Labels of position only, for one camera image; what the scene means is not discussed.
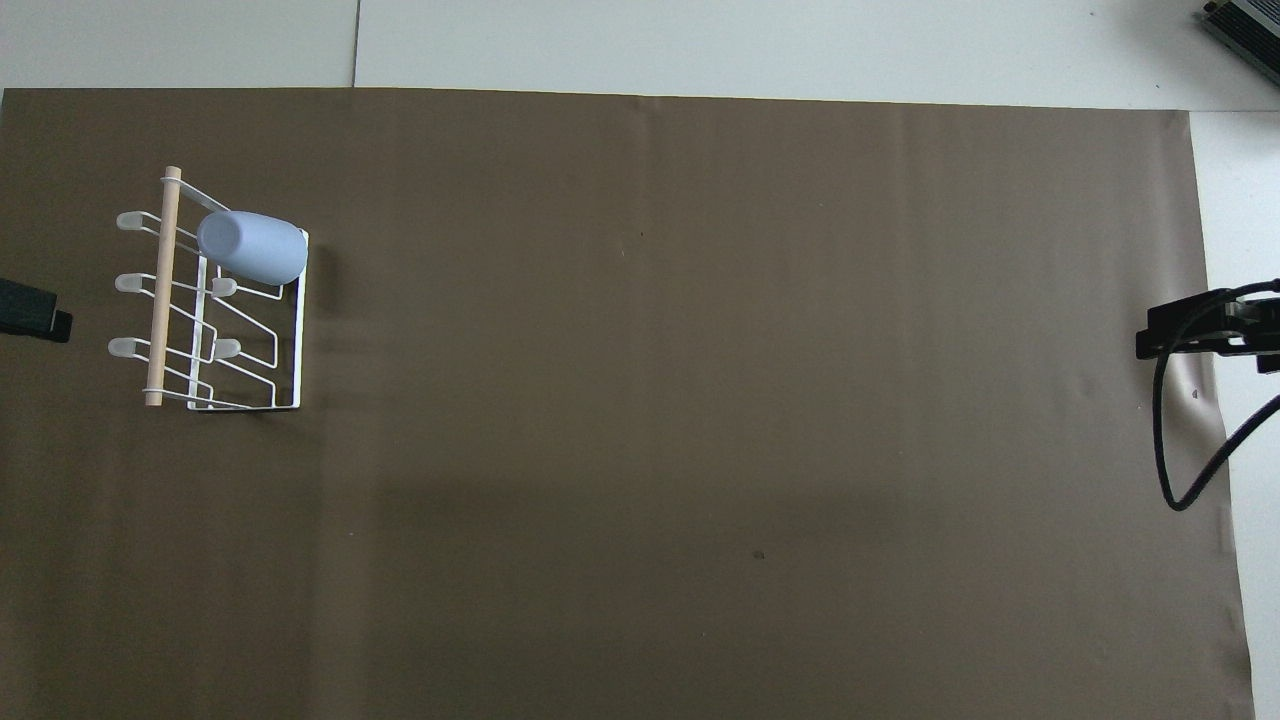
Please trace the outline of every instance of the black object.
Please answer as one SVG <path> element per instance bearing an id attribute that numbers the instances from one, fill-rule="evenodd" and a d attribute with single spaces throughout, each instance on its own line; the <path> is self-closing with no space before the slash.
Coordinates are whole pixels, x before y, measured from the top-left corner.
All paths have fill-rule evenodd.
<path id="1" fill-rule="evenodd" d="M 1256 292 L 1280 292 L 1280 278 L 1244 284 L 1231 290 L 1211 290 L 1147 310 L 1147 329 L 1138 333 L 1139 359 L 1156 357 L 1151 391 L 1151 434 L 1156 448 L 1156 473 L 1165 502 L 1176 511 L 1196 502 L 1210 479 L 1231 452 L 1258 425 L 1280 411 L 1280 395 L 1272 397 L 1226 438 L 1192 482 L 1183 497 L 1174 497 L 1165 466 L 1165 370 L 1174 352 L 1217 352 L 1219 355 L 1257 355 L 1258 372 L 1280 369 L 1280 299 L 1240 301 Z"/>
<path id="2" fill-rule="evenodd" d="M 1280 85 L 1280 0 L 1224 0 L 1204 5 L 1210 35 Z"/>
<path id="3" fill-rule="evenodd" d="M 1211 290 L 1147 310 L 1147 329 L 1137 337 L 1138 357 L 1158 357 L 1179 324 L 1197 307 L 1207 305 L 1208 310 L 1178 333 L 1174 352 L 1256 355 L 1260 373 L 1280 370 L 1280 297 L 1242 301 L 1228 297 L 1233 292 Z"/>
<path id="4" fill-rule="evenodd" d="M 0 278 L 0 332 L 67 342 L 72 337 L 72 315 L 56 306 L 52 292 Z"/>

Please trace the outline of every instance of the dish rack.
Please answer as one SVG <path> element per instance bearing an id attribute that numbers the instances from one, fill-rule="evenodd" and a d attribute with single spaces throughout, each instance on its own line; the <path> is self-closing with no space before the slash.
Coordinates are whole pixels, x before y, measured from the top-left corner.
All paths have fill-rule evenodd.
<path id="1" fill-rule="evenodd" d="M 108 351 L 116 357 L 147 364 L 142 392 L 148 406 L 159 406 L 168 397 L 184 400 L 187 409 L 197 413 L 298 409 L 302 405 L 306 268 L 296 281 L 280 286 L 262 286 L 233 277 L 206 258 L 198 245 L 178 242 L 179 234 L 196 240 L 195 233 L 178 225 L 183 197 L 209 213 L 230 208 L 183 181 L 180 168 L 165 168 L 160 182 L 164 192 L 159 215 L 134 210 L 116 218 L 118 228 L 152 234 L 159 240 L 155 274 L 124 273 L 115 278 L 115 290 L 151 299 L 151 337 L 118 337 L 108 343 Z M 148 223 L 159 227 L 148 227 Z M 306 231 L 302 231 L 302 237 L 310 245 Z M 189 282 L 174 281 L 174 260 L 179 250 L 196 256 L 195 277 Z M 189 299 L 189 302 L 174 302 L 175 290 L 180 300 Z M 269 322 L 261 319 L 268 315 L 279 329 L 273 329 Z M 191 324 L 189 350 L 169 347 L 173 316 Z M 236 325 L 236 329 L 227 332 L 219 328 L 228 324 Z M 177 359 L 179 368 L 168 364 L 170 357 Z M 166 378 L 186 380 L 186 392 L 166 388 Z M 227 391 L 224 386 L 232 386 L 232 389 Z"/>

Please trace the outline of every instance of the metal device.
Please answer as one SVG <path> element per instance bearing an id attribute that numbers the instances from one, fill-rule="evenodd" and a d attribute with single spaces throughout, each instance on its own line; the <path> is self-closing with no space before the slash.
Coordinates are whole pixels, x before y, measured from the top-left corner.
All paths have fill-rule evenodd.
<path id="1" fill-rule="evenodd" d="M 1228 292 L 1211 290 L 1147 310 L 1147 329 L 1137 336 L 1139 360 L 1157 357 L 1188 315 Z M 1256 355 L 1258 372 L 1280 372 L 1280 297 L 1233 300 L 1192 322 L 1172 352 Z"/>
<path id="2" fill-rule="evenodd" d="M 1204 29 L 1280 85 L 1280 0 L 1225 0 L 1204 5 Z"/>

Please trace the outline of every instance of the white wire rack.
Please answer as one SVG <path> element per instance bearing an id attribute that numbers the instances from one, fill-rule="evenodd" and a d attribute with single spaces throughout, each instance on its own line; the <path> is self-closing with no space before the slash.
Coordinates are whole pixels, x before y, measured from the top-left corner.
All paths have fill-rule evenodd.
<path id="1" fill-rule="evenodd" d="M 116 357 L 131 357 L 147 364 L 147 382 L 142 389 L 146 405 L 160 405 L 169 397 L 186 400 L 188 410 L 202 413 L 296 410 L 302 404 L 306 269 L 303 268 L 298 279 L 266 290 L 255 290 L 236 279 L 224 268 L 202 255 L 197 247 L 177 241 L 178 234 L 196 237 L 195 233 L 178 227 L 180 197 L 193 200 L 210 213 L 230 209 L 184 182 L 179 168 L 166 168 L 160 181 L 164 196 L 159 217 L 145 211 L 131 211 L 122 213 L 116 218 L 116 227 L 120 229 L 145 232 L 159 240 L 155 274 L 125 273 L 115 278 L 118 291 L 143 295 L 152 300 L 151 340 L 118 337 L 108 343 L 108 351 Z M 159 229 L 147 227 L 148 220 L 156 223 Z M 302 237 L 310 243 L 306 231 L 302 231 Z M 179 249 L 196 255 L 196 277 L 192 283 L 173 279 L 174 252 Z M 174 288 L 182 291 L 179 295 L 189 296 L 189 304 L 174 302 Z M 233 304 L 229 299 L 236 296 L 242 297 L 244 302 Z M 292 333 L 284 333 L 283 337 L 280 332 L 247 310 L 265 311 L 275 304 L 291 306 L 292 310 Z M 214 322 L 225 325 L 224 319 L 232 320 L 252 337 L 224 337 L 211 322 L 211 310 L 218 310 L 218 319 Z M 275 315 L 284 314 L 282 310 L 275 311 Z M 189 351 L 168 346 L 172 315 L 191 323 Z M 246 343 L 252 343 L 253 347 L 269 347 L 269 351 L 251 354 L 244 350 Z M 186 370 L 170 368 L 169 356 L 179 361 L 186 360 Z M 166 377 L 186 380 L 187 391 L 168 389 Z M 214 386 L 215 382 L 220 382 L 218 377 L 243 379 L 237 386 L 239 395 L 234 397 L 234 402 L 227 400 L 225 393 L 219 396 L 220 391 Z"/>

